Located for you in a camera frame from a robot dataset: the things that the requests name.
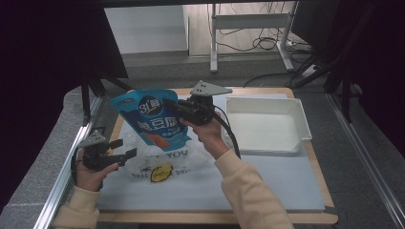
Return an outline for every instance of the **beige sleeve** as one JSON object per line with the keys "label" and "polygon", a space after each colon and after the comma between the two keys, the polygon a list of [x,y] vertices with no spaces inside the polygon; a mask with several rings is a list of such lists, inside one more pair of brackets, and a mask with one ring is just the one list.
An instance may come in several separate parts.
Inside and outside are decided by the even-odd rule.
{"label": "beige sleeve", "polygon": [[293,228],[287,211],[253,165],[228,151],[215,161],[223,191],[243,229]]}
{"label": "beige sleeve", "polygon": [[99,192],[75,187],[71,201],[61,206],[54,218],[53,228],[96,228],[99,214],[96,209],[98,196]]}

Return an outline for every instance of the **white panel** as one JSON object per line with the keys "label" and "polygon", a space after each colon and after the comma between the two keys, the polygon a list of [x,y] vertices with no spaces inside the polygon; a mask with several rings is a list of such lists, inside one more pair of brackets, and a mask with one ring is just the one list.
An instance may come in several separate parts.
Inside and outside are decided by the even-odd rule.
{"label": "white panel", "polygon": [[120,53],[186,51],[182,6],[105,9]]}

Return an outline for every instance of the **person's hand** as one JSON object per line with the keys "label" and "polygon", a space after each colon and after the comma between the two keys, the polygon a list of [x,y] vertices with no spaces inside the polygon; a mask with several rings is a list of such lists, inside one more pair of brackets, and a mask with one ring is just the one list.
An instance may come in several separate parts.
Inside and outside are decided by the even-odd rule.
{"label": "person's hand", "polygon": [[215,159],[218,159],[229,150],[221,137],[221,124],[215,118],[202,126],[194,125],[183,118],[180,119],[180,122],[193,128],[193,132],[199,137],[205,150]]}
{"label": "person's hand", "polygon": [[84,150],[81,150],[76,163],[76,186],[87,191],[97,192],[102,180],[118,168],[118,163],[96,172],[84,166],[83,155]]}

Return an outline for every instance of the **white plastic tray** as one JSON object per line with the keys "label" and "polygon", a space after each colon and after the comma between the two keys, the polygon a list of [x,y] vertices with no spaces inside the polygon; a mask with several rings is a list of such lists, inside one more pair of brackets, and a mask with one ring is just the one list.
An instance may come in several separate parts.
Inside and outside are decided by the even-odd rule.
{"label": "white plastic tray", "polygon": [[230,96],[225,110],[243,154],[294,154],[312,139],[300,99]]}

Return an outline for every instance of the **blue plastic pouch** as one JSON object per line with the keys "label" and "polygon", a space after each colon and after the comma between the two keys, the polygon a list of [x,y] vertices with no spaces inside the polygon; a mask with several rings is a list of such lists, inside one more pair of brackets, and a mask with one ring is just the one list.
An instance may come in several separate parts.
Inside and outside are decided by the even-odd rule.
{"label": "blue plastic pouch", "polygon": [[177,150],[190,137],[180,116],[163,106],[163,99],[178,101],[174,91],[166,89],[135,90],[112,98],[110,104],[148,145],[160,147],[164,152]]}

